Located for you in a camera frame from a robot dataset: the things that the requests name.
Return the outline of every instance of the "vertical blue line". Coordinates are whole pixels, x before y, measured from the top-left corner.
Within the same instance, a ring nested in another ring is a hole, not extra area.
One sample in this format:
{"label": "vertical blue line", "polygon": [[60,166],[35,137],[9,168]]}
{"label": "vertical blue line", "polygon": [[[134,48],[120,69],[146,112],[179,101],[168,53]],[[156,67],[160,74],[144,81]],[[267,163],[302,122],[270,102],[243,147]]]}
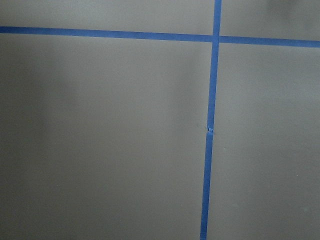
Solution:
{"label": "vertical blue line", "polygon": [[213,142],[214,142],[214,118],[215,118],[216,89],[217,89],[217,76],[218,76],[221,8],[222,8],[222,0],[215,0],[214,15],[213,15],[213,36],[212,36],[212,50],[211,50],[207,133],[206,133],[206,141],[205,141],[205,160],[204,160],[200,240],[207,239],[207,229],[208,229],[208,211],[209,211],[209,196],[210,196],[212,150],[213,150]]}

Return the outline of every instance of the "blue tape strip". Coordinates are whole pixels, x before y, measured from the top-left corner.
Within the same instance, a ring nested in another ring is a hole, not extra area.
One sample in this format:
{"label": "blue tape strip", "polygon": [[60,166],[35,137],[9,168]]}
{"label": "blue tape strip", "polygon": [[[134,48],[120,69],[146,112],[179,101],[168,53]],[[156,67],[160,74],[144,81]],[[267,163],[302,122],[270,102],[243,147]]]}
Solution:
{"label": "blue tape strip", "polygon": [[210,196],[212,150],[213,150],[213,141],[214,141],[214,119],[215,119],[216,89],[217,89],[217,76],[218,76],[221,8],[222,8],[222,0],[215,0],[214,15],[213,15],[213,36],[212,36],[212,52],[211,52],[211,68],[210,68],[209,101],[208,101],[208,115],[207,115],[208,132],[206,134],[206,142],[205,142],[200,240],[207,239],[207,229],[208,229],[208,211],[209,211],[209,196]]}
{"label": "blue tape strip", "polygon": [[279,39],[279,38],[220,36],[219,42],[226,43],[226,44],[252,44],[252,45],[272,45],[272,46],[320,48],[320,41]]}
{"label": "blue tape strip", "polygon": [[59,35],[59,36],[81,36],[119,39],[151,39],[188,42],[212,42],[211,35],[137,32],[137,31],[108,31],[108,30],[85,30],[68,28],[44,28],[44,27],[17,27],[0,26],[2,34],[35,34],[35,35]]}

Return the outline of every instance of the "horizontal blue line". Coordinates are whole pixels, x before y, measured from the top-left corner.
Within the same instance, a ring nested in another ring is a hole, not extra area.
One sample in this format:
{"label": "horizontal blue line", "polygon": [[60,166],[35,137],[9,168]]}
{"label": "horizontal blue line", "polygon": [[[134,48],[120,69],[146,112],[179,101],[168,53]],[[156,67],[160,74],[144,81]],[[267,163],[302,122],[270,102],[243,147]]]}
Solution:
{"label": "horizontal blue line", "polygon": [[188,42],[206,42],[206,43],[212,42],[211,35],[138,32],[138,31],[86,30],[86,29],[68,29],[68,28],[0,26],[0,33],[81,36],[81,37],[119,38],[119,39],[151,39],[151,40],[188,41]]}
{"label": "horizontal blue line", "polygon": [[252,44],[252,45],[273,45],[273,46],[290,46],[290,47],[304,47],[304,48],[320,48],[320,41],[280,39],[280,38],[220,36],[219,42],[225,43],[225,44]]}

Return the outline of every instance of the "gray surface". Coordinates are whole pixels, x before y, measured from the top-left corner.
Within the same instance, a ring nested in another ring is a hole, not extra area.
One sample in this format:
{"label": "gray surface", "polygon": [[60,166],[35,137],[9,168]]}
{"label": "gray surface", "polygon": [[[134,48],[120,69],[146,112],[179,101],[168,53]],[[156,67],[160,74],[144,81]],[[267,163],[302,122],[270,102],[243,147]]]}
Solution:
{"label": "gray surface", "polygon": [[320,49],[219,52],[208,240],[320,239]]}
{"label": "gray surface", "polygon": [[0,26],[212,34],[214,0],[2,0]]}
{"label": "gray surface", "polygon": [[0,51],[0,239],[198,239],[210,43],[2,34]]}
{"label": "gray surface", "polygon": [[320,40],[318,0],[222,0],[220,34]]}

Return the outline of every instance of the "blue tape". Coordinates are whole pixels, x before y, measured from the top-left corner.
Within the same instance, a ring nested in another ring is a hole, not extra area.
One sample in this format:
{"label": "blue tape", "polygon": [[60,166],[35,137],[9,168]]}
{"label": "blue tape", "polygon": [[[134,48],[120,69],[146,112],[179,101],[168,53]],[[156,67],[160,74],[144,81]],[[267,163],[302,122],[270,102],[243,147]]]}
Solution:
{"label": "blue tape", "polygon": [[209,101],[208,101],[208,115],[207,115],[208,132],[206,133],[206,141],[205,141],[205,160],[204,160],[200,240],[207,239],[207,229],[208,229],[208,212],[209,212],[209,197],[210,197],[212,150],[213,150],[213,142],[214,142],[214,119],[215,119],[216,89],[217,89],[217,76],[218,76],[221,8],[222,8],[222,0],[215,0],[214,15],[213,15],[213,36],[212,36],[212,51],[211,51]]}
{"label": "blue tape", "polygon": [[2,34],[35,34],[35,35],[58,35],[58,36],[81,36],[119,39],[150,39],[188,42],[212,42],[211,35],[158,33],[138,31],[108,31],[108,30],[86,30],[68,28],[44,28],[44,27],[17,27],[0,26]]}
{"label": "blue tape", "polygon": [[252,44],[252,45],[272,45],[272,46],[320,48],[320,41],[279,39],[279,38],[220,36],[219,42],[226,43],[226,44]]}

